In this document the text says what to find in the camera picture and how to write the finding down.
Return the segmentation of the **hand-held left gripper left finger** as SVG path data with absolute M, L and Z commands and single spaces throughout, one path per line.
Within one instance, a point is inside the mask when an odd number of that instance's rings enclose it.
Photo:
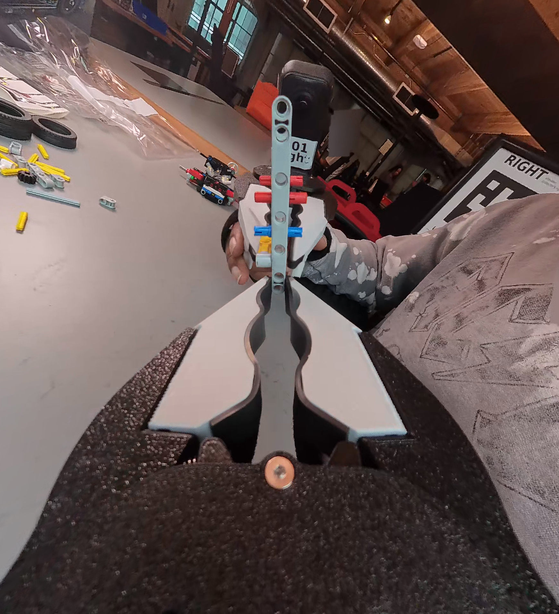
M 253 400 L 256 350 L 265 340 L 271 283 L 262 279 L 204 319 L 149 420 L 154 431 L 217 437 L 220 425 Z

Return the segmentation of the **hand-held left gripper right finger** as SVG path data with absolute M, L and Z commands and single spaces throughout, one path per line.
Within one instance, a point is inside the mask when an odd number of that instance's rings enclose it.
M 408 429 L 370 357 L 362 331 L 296 280 L 286 283 L 295 372 L 296 444 L 404 438 Z

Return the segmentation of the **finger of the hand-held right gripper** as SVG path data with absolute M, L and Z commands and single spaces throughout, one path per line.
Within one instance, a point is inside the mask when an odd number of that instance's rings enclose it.
M 238 208 L 238 223 L 243 234 L 243 257 L 249 269 L 273 269 L 272 209 L 269 187 L 250 185 Z
M 331 216 L 331 200 L 325 192 L 305 194 L 304 204 L 290 206 L 290 228 L 302 229 L 302 235 L 288 239 L 287 269 L 293 278 L 299 278 L 305 268 L 307 257 L 324 235 Z

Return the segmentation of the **grey toy brick frame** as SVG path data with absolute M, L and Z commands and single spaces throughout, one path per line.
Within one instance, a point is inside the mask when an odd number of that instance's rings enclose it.
M 255 195 L 256 202 L 270 205 L 270 222 L 267 226 L 254 227 L 254 237 L 259 239 L 256 266 L 271 270 L 274 294 L 282 294 L 285 290 L 289 240 L 303 232 L 301 228 L 291 229 L 291 205 L 306 202 L 306 195 L 291 194 L 291 127 L 291 102 L 280 95 L 272 105 L 270 192 Z

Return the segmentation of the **person's right forearm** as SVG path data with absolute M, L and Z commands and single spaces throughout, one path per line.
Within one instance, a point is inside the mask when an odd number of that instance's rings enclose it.
M 491 204 L 421 234 L 351 240 L 328 226 L 303 277 L 378 314 L 400 303 L 425 323 L 493 289 L 549 284 L 559 255 L 559 194 Z

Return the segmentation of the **grey desk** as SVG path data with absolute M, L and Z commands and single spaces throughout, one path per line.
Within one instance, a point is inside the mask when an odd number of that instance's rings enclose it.
M 176 162 L 73 123 L 81 209 L 0 180 L 0 613 L 365 612 L 355 543 L 307 555 L 258 467 L 187 468 L 184 441 L 129 422 L 170 339 L 236 293 L 222 212 Z

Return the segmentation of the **person's right hand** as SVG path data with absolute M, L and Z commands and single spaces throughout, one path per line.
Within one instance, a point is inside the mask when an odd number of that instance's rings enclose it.
M 245 261 L 244 237 L 238 222 L 232 225 L 228 237 L 225 257 L 232 278 L 239 286 L 244 286 L 249 280 L 257 282 L 266 277 L 267 270 L 260 270 L 255 265 L 249 268 Z

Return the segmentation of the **orange crate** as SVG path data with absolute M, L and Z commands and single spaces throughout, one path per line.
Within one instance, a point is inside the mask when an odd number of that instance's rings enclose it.
M 277 87 L 268 82 L 258 81 L 246 107 L 246 113 L 267 131 L 272 128 L 273 102 L 279 95 Z

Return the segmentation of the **small toy brick chassis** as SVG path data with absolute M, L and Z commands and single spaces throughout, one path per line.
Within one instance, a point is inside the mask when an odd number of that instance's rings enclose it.
M 209 155 L 205 158 L 203 170 L 183 166 L 180 166 L 179 169 L 186 173 L 188 183 L 194 186 L 205 199 L 219 206 L 233 204 L 235 197 L 233 181 L 238 171 L 238 165 L 235 162 L 224 163 Z

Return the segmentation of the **paned window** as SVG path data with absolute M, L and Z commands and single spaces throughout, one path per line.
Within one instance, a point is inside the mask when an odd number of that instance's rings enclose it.
M 245 59 L 258 25 L 252 1 L 193 1 L 187 26 L 211 43 L 213 30 L 224 32 L 224 45 Z

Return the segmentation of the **person's grey patterned hoodie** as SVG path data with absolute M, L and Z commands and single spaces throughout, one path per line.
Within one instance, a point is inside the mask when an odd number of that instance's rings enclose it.
M 498 285 L 461 304 L 413 292 L 374 330 L 439 399 L 482 460 L 559 603 L 559 326 L 552 284 Z

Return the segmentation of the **black white marker board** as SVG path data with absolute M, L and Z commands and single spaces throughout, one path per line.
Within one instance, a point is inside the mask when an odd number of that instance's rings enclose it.
M 493 204 L 538 194 L 559 194 L 559 164 L 546 153 L 501 135 L 411 233 L 422 234 Z

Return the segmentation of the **wood-edged grey table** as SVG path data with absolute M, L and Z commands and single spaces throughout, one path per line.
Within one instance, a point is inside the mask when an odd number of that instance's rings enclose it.
M 270 163 L 268 133 L 206 87 L 95 39 L 91 50 L 195 149 L 242 172 Z

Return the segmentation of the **light grey axle rod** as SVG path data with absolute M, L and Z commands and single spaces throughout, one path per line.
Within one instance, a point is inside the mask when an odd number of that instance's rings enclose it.
M 60 203 L 60 204 L 64 204 L 67 206 L 71 206 L 74 208 L 80 208 L 81 204 L 79 201 L 73 200 L 71 198 L 66 198 L 64 196 L 58 196 L 56 194 L 52 194 L 49 192 L 42 192 L 42 191 L 38 191 L 32 188 L 26 188 L 25 193 L 28 196 L 32 196 L 35 198 L 40 198 L 46 201 L 51 201 L 51 202 L 55 202 L 55 203 Z

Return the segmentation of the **black toy tire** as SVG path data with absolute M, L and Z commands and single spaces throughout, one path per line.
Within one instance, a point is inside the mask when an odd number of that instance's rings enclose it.
M 30 114 L 0 98 L 0 135 L 16 141 L 28 141 L 32 132 L 33 121 Z
M 60 149 L 76 149 L 77 135 L 65 124 L 48 117 L 40 116 L 33 116 L 31 120 L 32 133 L 41 141 Z

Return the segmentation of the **pile of yellow grey bricks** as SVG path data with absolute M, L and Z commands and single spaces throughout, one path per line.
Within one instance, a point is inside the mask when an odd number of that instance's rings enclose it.
M 0 143 L 0 176 L 14 177 L 22 184 L 46 190 L 63 189 L 70 178 L 63 169 L 51 165 L 49 159 L 40 144 L 27 151 L 21 141 Z

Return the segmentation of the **clear plastic bag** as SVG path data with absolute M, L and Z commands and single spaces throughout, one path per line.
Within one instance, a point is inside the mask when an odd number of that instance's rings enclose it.
M 0 65 L 70 114 L 120 130 L 147 158 L 197 151 L 183 129 L 112 71 L 90 37 L 64 19 L 0 16 Z

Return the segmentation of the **sticker sheet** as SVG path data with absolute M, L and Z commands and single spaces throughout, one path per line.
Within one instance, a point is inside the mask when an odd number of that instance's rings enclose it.
M 0 98 L 13 103 L 31 116 L 51 119 L 65 118 L 69 111 L 45 96 L 20 77 L 0 66 Z

